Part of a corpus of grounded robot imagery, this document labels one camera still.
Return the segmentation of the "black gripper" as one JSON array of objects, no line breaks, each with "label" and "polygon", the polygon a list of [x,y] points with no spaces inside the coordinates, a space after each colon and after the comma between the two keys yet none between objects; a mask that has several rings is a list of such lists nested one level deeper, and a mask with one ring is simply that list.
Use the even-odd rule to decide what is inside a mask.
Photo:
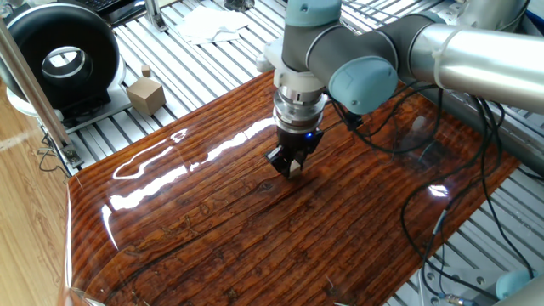
[{"label": "black gripper", "polygon": [[296,157],[296,162],[303,170],[308,157],[314,153],[323,135],[324,132],[319,128],[305,133],[289,133],[278,128],[278,145],[265,153],[264,157],[278,173],[289,178],[293,159]]}]

